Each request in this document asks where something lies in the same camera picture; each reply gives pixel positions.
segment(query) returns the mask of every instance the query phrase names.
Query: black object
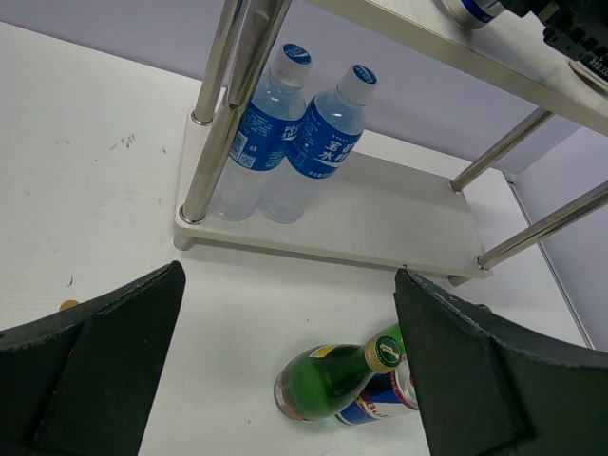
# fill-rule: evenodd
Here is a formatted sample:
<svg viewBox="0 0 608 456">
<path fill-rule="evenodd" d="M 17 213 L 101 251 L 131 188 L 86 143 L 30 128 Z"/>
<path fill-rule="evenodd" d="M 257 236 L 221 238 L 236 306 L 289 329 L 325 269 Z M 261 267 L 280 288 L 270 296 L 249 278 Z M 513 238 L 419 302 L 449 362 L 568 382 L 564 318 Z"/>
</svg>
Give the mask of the black object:
<svg viewBox="0 0 608 456">
<path fill-rule="evenodd" d="M 184 285 L 173 262 L 0 332 L 0 455 L 136 455 Z"/>
<path fill-rule="evenodd" d="M 534 13 L 545 25 L 544 42 L 568 58 L 602 60 L 608 55 L 606 0 L 500 0 L 520 17 Z"/>
<path fill-rule="evenodd" d="M 608 353 L 561 342 L 400 270 L 395 302 L 433 455 L 605 455 Z"/>
</svg>

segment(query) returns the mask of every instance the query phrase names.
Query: metal pole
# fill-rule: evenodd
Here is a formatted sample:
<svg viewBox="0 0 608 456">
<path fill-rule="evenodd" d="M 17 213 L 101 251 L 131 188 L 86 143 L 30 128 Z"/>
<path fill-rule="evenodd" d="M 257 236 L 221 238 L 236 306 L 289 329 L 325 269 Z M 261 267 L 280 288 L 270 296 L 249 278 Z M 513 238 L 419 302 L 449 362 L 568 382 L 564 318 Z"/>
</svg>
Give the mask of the metal pole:
<svg viewBox="0 0 608 456">
<path fill-rule="evenodd" d="M 238 39 L 232 79 L 213 123 L 199 164 L 180 209 L 187 223 L 205 217 L 209 200 L 218 184 L 238 123 L 256 89 L 270 51 L 292 0 L 252 0 Z"/>
<path fill-rule="evenodd" d="M 211 53 L 202 78 L 197 105 L 192 111 L 192 120 L 197 124 L 207 125 L 213 121 L 221 83 L 248 3 L 249 0 L 224 1 L 216 36 L 213 39 Z"/>
<path fill-rule="evenodd" d="M 553 214 L 529 226 L 521 233 L 477 257 L 479 267 L 488 271 L 522 250 L 548 238 L 561 228 L 582 219 L 608 203 L 608 180 L 558 209 Z"/>
<path fill-rule="evenodd" d="M 509 131 L 500 141 L 488 149 L 479 159 L 473 162 L 465 171 L 449 183 L 457 193 L 462 192 L 467 185 L 479 178 L 485 170 L 508 154 L 516 145 L 530 136 L 536 129 L 553 117 L 553 113 L 537 108 L 532 114 L 523 119 L 515 128 Z"/>
</svg>

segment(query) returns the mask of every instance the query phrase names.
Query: bottle cap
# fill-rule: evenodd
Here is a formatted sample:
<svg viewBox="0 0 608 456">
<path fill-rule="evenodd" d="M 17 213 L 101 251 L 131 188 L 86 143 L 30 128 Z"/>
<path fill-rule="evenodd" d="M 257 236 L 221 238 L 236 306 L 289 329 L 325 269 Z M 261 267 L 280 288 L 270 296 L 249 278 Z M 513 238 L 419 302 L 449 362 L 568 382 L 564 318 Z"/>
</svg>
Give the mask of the bottle cap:
<svg viewBox="0 0 608 456">
<path fill-rule="evenodd" d="M 365 106 L 378 85 L 378 79 L 366 66 L 353 65 L 338 83 L 338 92 L 354 105 Z"/>
<path fill-rule="evenodd" d="M 302 88 L 312 67 L 313 59 L 304 47 L 286 43 L 276 54 L 270 72 L 284 85 Z"/>
<path fill-rule="evenodd" d="M 399 366 L 402 357 L 397 341 L 389 335 L 378 335 L 365 344 L 365 360 L 377 373 L 388 373 Z"/>
</svg>

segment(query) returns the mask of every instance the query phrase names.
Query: red and blue can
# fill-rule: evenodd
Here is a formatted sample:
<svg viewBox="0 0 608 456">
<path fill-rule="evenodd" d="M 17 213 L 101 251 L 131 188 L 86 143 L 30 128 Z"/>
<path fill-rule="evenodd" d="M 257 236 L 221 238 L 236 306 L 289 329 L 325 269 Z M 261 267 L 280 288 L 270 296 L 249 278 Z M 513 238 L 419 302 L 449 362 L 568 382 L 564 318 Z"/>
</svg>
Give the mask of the red and blue can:
<svg viewBox="0 0 608 456">
<path fill-rule="evenodd" d="M 373 376 L 354 402 L 335 417 L 345 425 L 362 425 L 414 411 L 418 411 L 416 391 L 404 360 L 393 372 Z"/>
</svg>

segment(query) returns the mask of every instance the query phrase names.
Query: upper shelf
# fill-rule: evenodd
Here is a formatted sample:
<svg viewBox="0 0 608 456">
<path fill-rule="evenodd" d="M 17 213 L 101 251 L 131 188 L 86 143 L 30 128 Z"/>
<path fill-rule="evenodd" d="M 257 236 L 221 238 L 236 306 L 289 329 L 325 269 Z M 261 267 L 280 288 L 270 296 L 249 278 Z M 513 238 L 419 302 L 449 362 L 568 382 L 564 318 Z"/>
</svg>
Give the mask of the upper shelf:
<svg viewBox="0 0 608 456">
<path fill-rule="evenodd" d="M 532 14 L 505 12 L 481 30 L 456 25 L 440 0 L 307 0 L 534 105 L 608 135 L 608 103 L 542 41 Z"/>
</svg>

